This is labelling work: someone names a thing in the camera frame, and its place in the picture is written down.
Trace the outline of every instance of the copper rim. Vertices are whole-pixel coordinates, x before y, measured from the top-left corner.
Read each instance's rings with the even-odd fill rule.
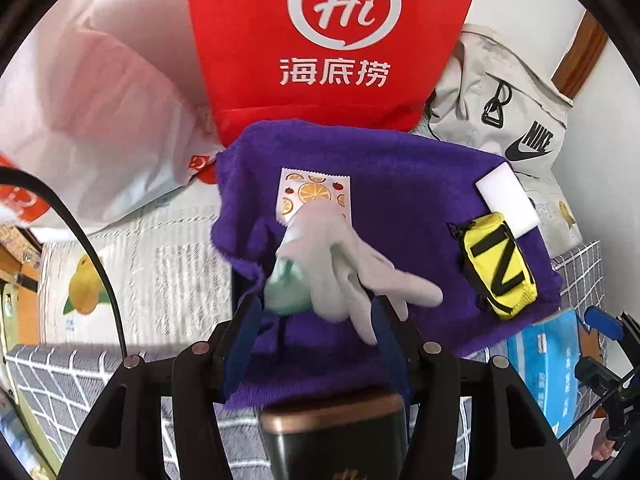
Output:
[[[262,430],[271,434],[306,433],[380,418],[404,410],[398,394],[367,390],[329,400],[268,406],[260,415]]]

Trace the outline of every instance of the purple towel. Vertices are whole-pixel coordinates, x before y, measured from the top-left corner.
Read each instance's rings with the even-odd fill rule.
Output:
[[[440,286],[434,309],[410,307],[425,340],[459,356],[508,338],[554,312],[560,276],[535,229],[518,241],[538,286],[538,299],[504,322],[476,307],[460,270],[460,249],[447,227],[489,213],[474,183],[504,162],[498,155],[386,130],[262,121],[249,126],[217,157],[222,196],[213,244],[233,268],[264,285],[284,235],[274,210],[281,168],[351,177],[353,227],[398,269]],[[278,319],[265,313],[244,383],[233,407],[260,406],[386,384],[377,348],[365,345],[351,322],[331,324],[313,312],[294,314],[284,348]]]

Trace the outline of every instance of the gray checkered fabric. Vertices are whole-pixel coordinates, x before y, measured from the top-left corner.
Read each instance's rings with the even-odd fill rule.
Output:
[[[604,282],[598,242],[569,251],[552,263],[565,282],[561,293],[563,309],[575,308],[583,315],[592,304],[603,307]],[[601,341],[601,344],[606,348],[606,342]],[[140,354],[150,362],[176,355],[177,349],[146,350]],[[470,358],[488,362],[493,355],[506,354],[506,342],[501,342],[476,352]],[[17,346],[7,356],[7,361],[18,389],[24,394],[55,453],[63,460],[89,409],[120,363],[117,349]],[[593,394],[581,388],[576,416],[583,413],[593,400]],[[216,405],[215,411],[234,478],[272,480],[270,463],[260,439],[256,410],[230,412]],[[460,479],[466,476],[471,415],[471,399],[460,399],[458,443],[453,466],[453,475]],[[411,430],[416,416],[417,406],[412,406]],[[164,464],[168,475],[177,480],[179,473],[170,398],[162,400],[161,419]],[[587,422],[577,428],[563,443],[567,452],[573,448],[586,425]]]

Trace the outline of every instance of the metal screw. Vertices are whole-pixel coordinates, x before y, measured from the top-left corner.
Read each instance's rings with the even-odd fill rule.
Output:
[[[436,355],[442,352],[442,346],[440,346],[435,341],[429,341],[422,345],[422,349],[427,352],[427,354]]]
[[[135,368],[140,364],[140,361],[142,361],[142,359],[140,359],[139,355],[129,355],[124,359],[124,367]]]
[[[497,355],[492,359],[492,361],[498,368],[509,368],[509,360],[504,355]]]
[[[191,351],[196,355],[203,355],[209,351],[209,348],[209,343],[207,343],[206,341],[198,341],[197,343],[193,344],[193,346],[191,347]]]

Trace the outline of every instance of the mini yellow bag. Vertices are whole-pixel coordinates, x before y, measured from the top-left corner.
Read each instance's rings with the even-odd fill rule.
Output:
[[[536,282],[502,213],[449,227],[460,244],[466,279],[500,319],[512,319],[536,300]]]

